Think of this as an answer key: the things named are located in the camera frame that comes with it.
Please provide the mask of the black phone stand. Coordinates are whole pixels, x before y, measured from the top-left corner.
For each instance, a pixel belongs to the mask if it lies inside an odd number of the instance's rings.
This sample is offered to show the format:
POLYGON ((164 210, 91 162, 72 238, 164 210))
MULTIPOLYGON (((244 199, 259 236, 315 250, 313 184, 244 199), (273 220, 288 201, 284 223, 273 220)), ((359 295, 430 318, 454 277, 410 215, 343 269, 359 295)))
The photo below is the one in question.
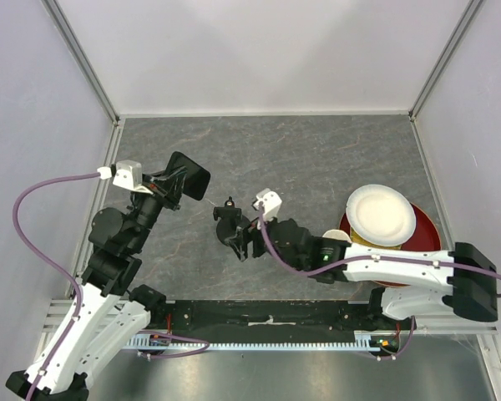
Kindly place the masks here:
POLYGON ((217 222, 217 238, 225 246, 228 246, 228 240, 235 235, 235 229, 239 224, 250 223, 249 219, 242 214, 241 208, 235 206, 232 196, 228 197, 223 206, 214 207, 213 217, 217 222))

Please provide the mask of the black smartphone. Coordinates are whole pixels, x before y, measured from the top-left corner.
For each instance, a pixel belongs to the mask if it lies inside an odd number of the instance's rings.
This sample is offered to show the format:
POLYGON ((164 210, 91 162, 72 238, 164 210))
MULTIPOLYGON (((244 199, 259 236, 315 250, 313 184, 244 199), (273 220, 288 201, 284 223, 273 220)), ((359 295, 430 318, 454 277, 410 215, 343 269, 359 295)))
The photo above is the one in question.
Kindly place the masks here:
POLYGON ((211 174, 204 167, 182 152, 175 151, 167 164, 167 171, 172 174, 179 171, 184 175, 183 194, 201 201, 210 183, 211 174))

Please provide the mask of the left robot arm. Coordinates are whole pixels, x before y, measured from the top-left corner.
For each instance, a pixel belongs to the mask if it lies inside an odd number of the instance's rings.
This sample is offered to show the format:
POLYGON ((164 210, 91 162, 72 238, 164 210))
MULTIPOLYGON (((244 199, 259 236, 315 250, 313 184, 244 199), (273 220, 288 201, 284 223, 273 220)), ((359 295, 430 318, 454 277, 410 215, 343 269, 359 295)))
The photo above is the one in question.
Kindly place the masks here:
POLYGON ((23 400, 85 400, 94 381, 139 330, 164 324, 164 295, 142 286, 133 290, 111 323, 101 325, 129 290, 142 265, 138 255, 160 212, 180 208, 191 174, 192 169, 182 163, 145 174, 139 163, 126 160, 94 173, 44 180, 21 193, 13 206, 14 228, 33 253, 72 284, 74 299, 40 356, 28 368, 9 375, 9 391, 23 400), (129 190, 132 205, 127 213, 105 208, 95 214, 89 235, 93 252, 83 275, 75 279, 27 238, 18 212, 24 199, 37 189, 90 179, 112 180, 129 190))

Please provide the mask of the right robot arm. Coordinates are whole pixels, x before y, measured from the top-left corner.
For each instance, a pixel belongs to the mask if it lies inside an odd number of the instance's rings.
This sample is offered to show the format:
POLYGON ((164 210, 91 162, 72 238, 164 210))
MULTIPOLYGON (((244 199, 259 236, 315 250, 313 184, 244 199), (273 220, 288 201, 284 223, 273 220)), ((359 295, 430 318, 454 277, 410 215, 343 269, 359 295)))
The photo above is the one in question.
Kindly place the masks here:
POLYGON ((278 256, 295 273, 318 282, 392 282, 366 307, 374 328, 450 309, 475 322, 498 319, 496 269, 475 246, 451 251, 397 251, 313 236, 292 219, 230 223, 220 236, 238 258, 278 256))

